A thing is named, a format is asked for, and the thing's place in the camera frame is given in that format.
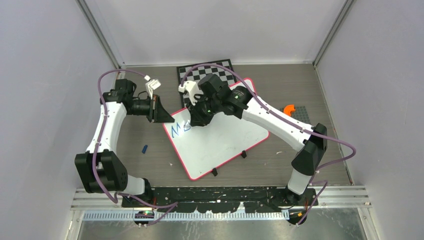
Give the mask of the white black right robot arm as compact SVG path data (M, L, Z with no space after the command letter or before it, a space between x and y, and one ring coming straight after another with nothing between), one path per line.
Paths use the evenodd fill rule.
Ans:
M218 113L256 124L289 144L296 155L285 187L284 200L299 205L327 151L327 127L298 121L268 105L244 82L230 88L217 75L208 74L199 81L186 80L178 91L188 96L186 104L193 127L205 127Z

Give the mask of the pink framed whiteboard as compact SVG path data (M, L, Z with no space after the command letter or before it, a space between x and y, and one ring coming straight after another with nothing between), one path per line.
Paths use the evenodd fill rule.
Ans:
M252 122L216 114L207 126L191 126L190 113L182 108L172 114L173 123L162 126L188 178L196 181L265 141L270 132Z

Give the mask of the blue marker cap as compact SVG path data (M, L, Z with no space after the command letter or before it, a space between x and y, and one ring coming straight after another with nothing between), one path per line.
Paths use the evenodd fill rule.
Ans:
M148 145L146 144L143 148L142 148L142 153L145 154L147 151Z

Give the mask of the blue capped whiteboard marker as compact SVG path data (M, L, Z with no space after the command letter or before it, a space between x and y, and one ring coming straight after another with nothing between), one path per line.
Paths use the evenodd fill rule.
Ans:
M191 125L190 124L185 124L184 126L183 126L183 130L186 132L186 131L189 131L191 129Z

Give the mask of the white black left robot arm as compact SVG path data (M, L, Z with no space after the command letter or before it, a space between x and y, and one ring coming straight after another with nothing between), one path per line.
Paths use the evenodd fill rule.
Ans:
M129 175L117 155L117 143L122 123L127 116L145 116L151 123L173 123L161 99L153 91L160 87L158 79L145 83L147 97L134 96L137 85L128 79L118 79L115 88L102 93L100 118L90 145L75 156L75 166L87 193L121 192L134 195L141 207L153 202L150 183L145 178Z

